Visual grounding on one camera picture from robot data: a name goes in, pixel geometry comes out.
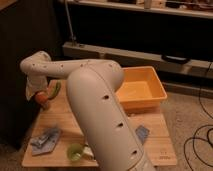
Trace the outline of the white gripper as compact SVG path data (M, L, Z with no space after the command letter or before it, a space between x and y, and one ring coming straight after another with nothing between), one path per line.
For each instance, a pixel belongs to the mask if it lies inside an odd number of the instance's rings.
M26 99L30 100L37 92L45 91L47 86L48 82L45 76L28 76L25 91Z

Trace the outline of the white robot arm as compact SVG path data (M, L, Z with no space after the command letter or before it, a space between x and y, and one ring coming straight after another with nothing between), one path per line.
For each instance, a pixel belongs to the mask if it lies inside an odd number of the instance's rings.
M23 59L20 69L34 91L44 89L48 77L66 81L68 103L101 171L156 171L116 97L124 80L117 62L53 61L39 51Z

